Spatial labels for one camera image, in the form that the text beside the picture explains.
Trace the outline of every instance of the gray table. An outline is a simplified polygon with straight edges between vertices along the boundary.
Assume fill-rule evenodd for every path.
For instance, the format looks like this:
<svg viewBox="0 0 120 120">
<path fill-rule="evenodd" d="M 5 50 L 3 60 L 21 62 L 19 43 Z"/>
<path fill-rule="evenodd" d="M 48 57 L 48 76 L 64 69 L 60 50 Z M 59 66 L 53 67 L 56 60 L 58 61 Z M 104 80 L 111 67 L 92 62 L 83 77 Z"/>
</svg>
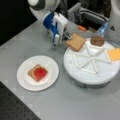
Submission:
<svg viewBox="0 0 120 120">
<path fill-rule="evenodd" d="M 83 37 L 93 35 L 70 23 L 69 32 L 73 31 Z M 65 44 L 53 47 L 51 37 L 37 21 L 0 47 L 0 81 L 42 120 L 119 120 L 120 74 L 101 89 L 78 87 L 63 65 L 66 49 Z M 50 88 L 31 92 L 19 85 L 16 73 L 24 60 L 35 55 L 53 58 L 60 74 Z"/>
</svg>

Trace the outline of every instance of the red food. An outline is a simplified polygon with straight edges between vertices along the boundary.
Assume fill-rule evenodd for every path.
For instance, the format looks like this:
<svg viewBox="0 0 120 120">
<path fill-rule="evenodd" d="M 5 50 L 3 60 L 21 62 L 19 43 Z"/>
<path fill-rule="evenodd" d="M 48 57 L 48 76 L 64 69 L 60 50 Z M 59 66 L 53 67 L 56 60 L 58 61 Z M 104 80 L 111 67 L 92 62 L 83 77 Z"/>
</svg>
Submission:
<svg viewBox="0 0 120 120">
<path fill-rule="evenodd" d="M 47 70 L 44 69 L 43 67 L 39 67 L 37 69 L 35 69 L 34 71 L 34 76 L 37 78 L 37 79 L 42 79 L 46 76 L 47 74 Z"/>
</svg>

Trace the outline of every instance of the food on plate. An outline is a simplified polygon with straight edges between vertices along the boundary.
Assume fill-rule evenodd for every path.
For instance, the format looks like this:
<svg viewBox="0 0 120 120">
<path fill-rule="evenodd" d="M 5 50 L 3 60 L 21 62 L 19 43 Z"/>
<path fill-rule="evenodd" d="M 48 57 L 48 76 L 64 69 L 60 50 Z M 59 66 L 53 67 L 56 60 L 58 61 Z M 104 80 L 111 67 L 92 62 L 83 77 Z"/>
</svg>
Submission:
<svg viewBox="0 0 120 120">
<path fill-rule="evenodd" d="M 95 46 L 102 46 L 105 39 L 99 35 L 95 35 L 90 39 L 90 43 Z"/>
<path fill-rule="evenodd" d="M 36 82 L 39 82 L 47 75 L 47 73 L 48 71 L 45 68 L 40 65 L 36 65 L 28 72 L 28 75 L 31 76 Z"/>
<path fill-rule="evenodd" d="M 73 50 L 78 52 L 85 44 L 86 40 L 77 33 L 72 34 L 72 38 L 66 41 L 66 44 Z"/>
<path fill-rule="evenodd" d="M 108 50 L 107 53 L 112 61 L 120 60 L 120 48 Z"/>
</svg>

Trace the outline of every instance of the yellow cheese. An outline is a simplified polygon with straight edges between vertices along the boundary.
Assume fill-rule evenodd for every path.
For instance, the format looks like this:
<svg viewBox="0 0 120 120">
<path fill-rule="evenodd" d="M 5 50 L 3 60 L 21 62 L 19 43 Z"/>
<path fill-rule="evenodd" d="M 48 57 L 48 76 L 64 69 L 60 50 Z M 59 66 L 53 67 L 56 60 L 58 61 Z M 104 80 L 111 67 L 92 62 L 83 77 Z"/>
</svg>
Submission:
<svg viewBox="0 0 120 120">
<path fill-rule="evenodd" d="M 120 48 L 108 50 L 107 53 L 112 61 L 120 60 Z"/>
</svg>

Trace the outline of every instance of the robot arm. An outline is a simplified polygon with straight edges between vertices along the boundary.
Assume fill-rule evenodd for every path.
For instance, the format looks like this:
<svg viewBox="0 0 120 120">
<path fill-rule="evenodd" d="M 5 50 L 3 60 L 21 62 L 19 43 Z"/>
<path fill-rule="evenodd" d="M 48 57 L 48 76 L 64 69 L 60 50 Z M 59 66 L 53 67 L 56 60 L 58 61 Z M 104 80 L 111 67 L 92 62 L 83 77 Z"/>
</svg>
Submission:
<svg viewBox="0 0 120 120">
<path fill-rule="evenodd" d="M 28 3 L 33 15 L 43 23 L 52 36 L 53 44 L 61 44 L 67 30 L 68 20 L 62 14 L 54 12 L 60 0 L 28 0 Z"/>
<path fill-rule="evenodd" d="M 111 0 L 111 14 L 105 37 L 120 46 L 120 0 Z"/>
</svg>

